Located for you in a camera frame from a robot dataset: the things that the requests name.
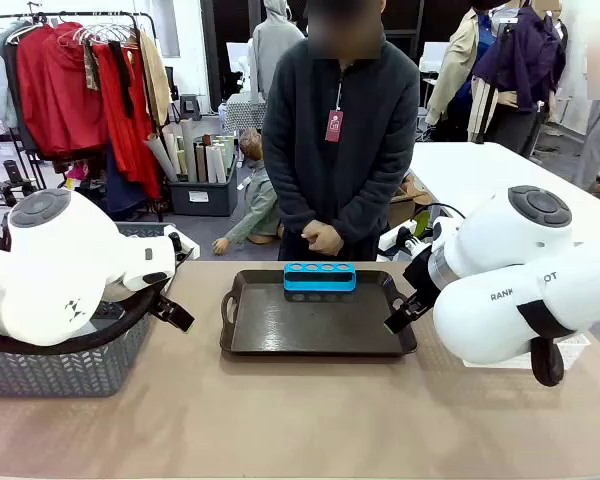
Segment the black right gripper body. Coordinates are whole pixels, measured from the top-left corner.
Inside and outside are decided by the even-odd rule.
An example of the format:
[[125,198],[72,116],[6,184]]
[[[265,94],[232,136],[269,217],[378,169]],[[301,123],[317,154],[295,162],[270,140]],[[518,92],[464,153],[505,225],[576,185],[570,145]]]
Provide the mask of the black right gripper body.
[[438,297],[438,287],[429,274],[428,264],[431,255],[432,249],[426,247],[412,259],[403,273],[403,277],[414,289],[412,297],[417,301],[435,301]]

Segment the person's left forearm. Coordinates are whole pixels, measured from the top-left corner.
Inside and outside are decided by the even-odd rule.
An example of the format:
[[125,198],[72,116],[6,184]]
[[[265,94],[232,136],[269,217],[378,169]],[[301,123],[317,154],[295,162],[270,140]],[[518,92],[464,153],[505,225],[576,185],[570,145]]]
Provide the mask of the person's left forearm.
[[404,179],[412,154],[413,147],[385,150],[374,161],[361,188],[332,223],[345,243],[357,242],[374,230]]

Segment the person's left hand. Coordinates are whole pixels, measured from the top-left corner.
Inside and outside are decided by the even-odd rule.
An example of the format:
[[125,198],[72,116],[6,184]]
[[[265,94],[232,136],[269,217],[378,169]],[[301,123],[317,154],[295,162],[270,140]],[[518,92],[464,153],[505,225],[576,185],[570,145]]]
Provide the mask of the person's left hand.
[[336,256],[344,245],[344,241],[331,225],[324,225],[318,232],[311,249],[322,255]]

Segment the person's right hand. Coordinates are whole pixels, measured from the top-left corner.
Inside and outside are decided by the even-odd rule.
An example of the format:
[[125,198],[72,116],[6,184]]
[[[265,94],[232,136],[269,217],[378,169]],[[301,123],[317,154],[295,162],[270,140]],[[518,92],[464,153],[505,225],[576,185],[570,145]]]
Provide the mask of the person's right hand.
[[307,224],[303,231],[302,237],[309,242],[310,245],[320,242],[326,238],[328,227],[320,221],[311,221]]

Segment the brown cardboard box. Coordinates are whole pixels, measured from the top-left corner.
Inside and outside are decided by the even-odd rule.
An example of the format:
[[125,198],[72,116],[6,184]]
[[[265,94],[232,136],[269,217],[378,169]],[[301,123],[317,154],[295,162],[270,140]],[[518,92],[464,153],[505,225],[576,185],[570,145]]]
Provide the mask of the brown cardboard box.
[[412,219],[419,207],[428,206],[432,202],[433,198],[424,185],[412,173],[407,174],[391,199],[389,227],[395,228]]

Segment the dark brown serving tray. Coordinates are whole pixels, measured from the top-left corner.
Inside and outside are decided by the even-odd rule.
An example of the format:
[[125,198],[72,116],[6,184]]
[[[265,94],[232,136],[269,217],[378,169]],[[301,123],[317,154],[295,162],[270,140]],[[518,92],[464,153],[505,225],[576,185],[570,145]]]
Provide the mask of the dark brown serving tray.
[[351,293],[287,293],[281,270],[242,270],[221,303],[221,348],[234,355],[402,357],[413,330],[384,321],[406,297],[383,271],[357,273]]

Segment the blue test tube rack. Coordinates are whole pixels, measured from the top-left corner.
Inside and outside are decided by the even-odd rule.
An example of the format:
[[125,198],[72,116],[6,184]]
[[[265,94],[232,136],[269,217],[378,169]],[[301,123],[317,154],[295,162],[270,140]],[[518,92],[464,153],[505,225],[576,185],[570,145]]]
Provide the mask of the blue test tube rack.
[[350,263],[288,263],[283,270],[285,298],[294,302],[338,301],[356,290],[357,275]]

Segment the grey plastic basket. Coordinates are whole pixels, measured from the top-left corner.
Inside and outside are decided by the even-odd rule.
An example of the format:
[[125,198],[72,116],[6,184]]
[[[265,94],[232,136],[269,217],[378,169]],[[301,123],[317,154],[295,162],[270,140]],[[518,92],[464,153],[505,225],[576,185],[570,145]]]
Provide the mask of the grey plastic basket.
[[116,394],[145,342],[151,321],[126,321],[118,304],[102,303],[91,322],[58,353],[0,351],[0,397],[97,398]]
[[116,222],[115,225],[122,235],[138,238],[163,236],[165,229],[172,226],[160,222]]

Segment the grey storage box with rolls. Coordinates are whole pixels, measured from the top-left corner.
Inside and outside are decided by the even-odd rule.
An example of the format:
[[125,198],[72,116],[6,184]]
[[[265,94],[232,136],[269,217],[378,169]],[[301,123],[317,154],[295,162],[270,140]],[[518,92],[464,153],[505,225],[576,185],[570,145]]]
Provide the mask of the grey storage box with rolls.
[[204,130],[184,119],[151,134],[145,145],[163,175],[160,198],[151,202],[159,217],[228,217],[237,205],[237,140],[232,134]]

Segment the white side table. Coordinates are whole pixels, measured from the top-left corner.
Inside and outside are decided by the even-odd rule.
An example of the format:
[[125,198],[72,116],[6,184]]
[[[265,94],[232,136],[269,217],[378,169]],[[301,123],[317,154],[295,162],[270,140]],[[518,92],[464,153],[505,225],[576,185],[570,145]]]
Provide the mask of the white side table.
[[599,199],[499,144],[418,142],[410,172],[435,201],[465,215],[508,187],[541,187],[571,209],[575,241],[600,242]]

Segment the person in dark fleece jacket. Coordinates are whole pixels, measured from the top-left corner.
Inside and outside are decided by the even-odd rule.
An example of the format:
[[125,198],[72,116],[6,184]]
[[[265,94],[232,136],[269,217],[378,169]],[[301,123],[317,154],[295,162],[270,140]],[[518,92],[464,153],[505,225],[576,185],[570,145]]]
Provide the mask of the person in dark fleece jacket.
[[[332,226],[383,151],[414,149],[420,74],[385,36],[386,1],[308,0],[308,35],[279,60],[267,97],[264,154],[276,148],[289,158],[304,197],[326,225]],[[326,126],[336,108],[343,112],[341,136],[330,143]],[[372,261],[388,212],[389,205],[368,236],[344,242],[336,256],[313,251],[281,216],[279,257]]]

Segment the child mannequin in grey clothes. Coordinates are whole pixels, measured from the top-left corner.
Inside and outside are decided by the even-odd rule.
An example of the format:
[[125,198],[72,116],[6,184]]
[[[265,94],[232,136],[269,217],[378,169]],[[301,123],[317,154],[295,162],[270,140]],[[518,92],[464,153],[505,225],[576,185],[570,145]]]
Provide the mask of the child mannequin in grey clothes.
[[249,161],[250,175],[244,187],[243,218],[223,237],[212,243],[213,253],[224,255],[231,245],[248,241],[266,245],[280,239],[283,226],[280,220],[278,198],[264,164],[262,136],[255,128],[243,131],[239,147]]

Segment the white plastic basket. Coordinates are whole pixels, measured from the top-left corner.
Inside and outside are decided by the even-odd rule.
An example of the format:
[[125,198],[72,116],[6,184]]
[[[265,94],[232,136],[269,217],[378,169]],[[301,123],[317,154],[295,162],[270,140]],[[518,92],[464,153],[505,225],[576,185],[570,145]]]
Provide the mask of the white plastic basket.
[[[562,356],[564,369],[569,370],[579,359],[583,351],[590,345],[590,341],[585,334],[574,334],[560,340],[555,340],[554,344],[558,346]],[[475,364],[463,360],[462,363],[467,368],[531,370],[531,343],[528,342],[525,347],[526,349],[522,351],[522,355],[512,357],[502,362]]]

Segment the red name badge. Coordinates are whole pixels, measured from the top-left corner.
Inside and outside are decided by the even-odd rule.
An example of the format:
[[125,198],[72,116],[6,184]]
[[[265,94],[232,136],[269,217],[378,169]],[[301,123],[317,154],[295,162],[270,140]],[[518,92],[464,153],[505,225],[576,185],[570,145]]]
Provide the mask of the red name badge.
[[336,108],[329,112],[325,141],[330,143],[338,143],[340,141],[341,130],[343,124],[343,112]]

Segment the red hanging dress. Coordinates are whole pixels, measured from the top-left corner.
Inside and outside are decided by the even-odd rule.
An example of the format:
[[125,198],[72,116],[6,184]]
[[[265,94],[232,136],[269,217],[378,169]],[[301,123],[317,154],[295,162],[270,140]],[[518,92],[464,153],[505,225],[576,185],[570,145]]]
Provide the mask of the red hanging dress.
[[120,173],[128,181],[140,184],[149,198],[157,199],[161,194],[160,167],[146,145],[154,130],[148,113],[144,69],[137,49],[122,49],[131,76],[131,119],[125,115],[118,72],[108,44],[93,46],[110,140]]

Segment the mannequin in beige coat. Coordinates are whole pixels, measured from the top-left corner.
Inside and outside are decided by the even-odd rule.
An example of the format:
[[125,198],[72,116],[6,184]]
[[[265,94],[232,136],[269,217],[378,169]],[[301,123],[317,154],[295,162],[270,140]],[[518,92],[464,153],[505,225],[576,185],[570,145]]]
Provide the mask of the mannequin in beige coat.
[[495,42],[487,0],[471,0],[468,12],[449,39],[441,69],[427,104],[430,140],[457,142],[466,138],[472,106],[472,72]]

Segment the mannequin in purple shirt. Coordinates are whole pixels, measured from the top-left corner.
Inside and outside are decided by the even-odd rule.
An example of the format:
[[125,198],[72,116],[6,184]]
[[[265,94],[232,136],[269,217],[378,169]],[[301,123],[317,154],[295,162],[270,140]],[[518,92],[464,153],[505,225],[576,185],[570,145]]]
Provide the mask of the mannequin in purple shirt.
[[530,112],[546,102],[566,65],[566,52],[553,21],[525,6],[517,23],[476,62],[472,75],[500,92],[514,91],[517,107]]

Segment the beige hanging garment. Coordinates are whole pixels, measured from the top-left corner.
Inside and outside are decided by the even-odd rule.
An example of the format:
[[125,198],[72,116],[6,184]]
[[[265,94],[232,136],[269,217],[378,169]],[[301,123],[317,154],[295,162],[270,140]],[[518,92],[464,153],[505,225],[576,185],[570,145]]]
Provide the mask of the beige hanging garment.
[[143,55],[145,78],[149,89],[151,113],[158,126],[168,120],[171,93],[167,72],[162,56],[154,40],[143,30],[140,31],[140,49]]

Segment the black hanging scarf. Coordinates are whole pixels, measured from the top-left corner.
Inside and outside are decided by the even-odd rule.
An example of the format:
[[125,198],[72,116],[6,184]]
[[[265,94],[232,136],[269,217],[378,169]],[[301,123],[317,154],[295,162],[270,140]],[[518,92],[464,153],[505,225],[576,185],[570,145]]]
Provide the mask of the black hanging scarf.
[[131,76],[126,64],[124,52],[121,44],[117,41],[109,41],[108,47],[117,68],[125,115],[127,118],[131,119],[134,113],[134,105],[130,94]]

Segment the red hanging jacket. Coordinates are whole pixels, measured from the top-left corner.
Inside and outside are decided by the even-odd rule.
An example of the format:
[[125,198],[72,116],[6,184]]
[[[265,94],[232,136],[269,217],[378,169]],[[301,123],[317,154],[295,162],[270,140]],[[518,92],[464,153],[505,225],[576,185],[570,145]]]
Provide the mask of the red hanging jacket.
[[23,120],[48,156],[100,148],[109,139],[101,94],[86,83],[84,48],[72,40],[80,27],[44,25],[16,47]]

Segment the mannequin in grey hoodie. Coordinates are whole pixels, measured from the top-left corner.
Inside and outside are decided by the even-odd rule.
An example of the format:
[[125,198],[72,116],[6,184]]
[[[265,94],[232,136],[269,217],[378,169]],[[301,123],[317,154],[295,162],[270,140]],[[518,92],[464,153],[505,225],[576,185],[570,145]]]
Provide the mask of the mannequin in grey hoodie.
[[266,19],[258,24],[249,50],[251,103],[263,103],[268,96],[278,61],[304,39],[301,30],[287,16],[287,0],[263,0]]

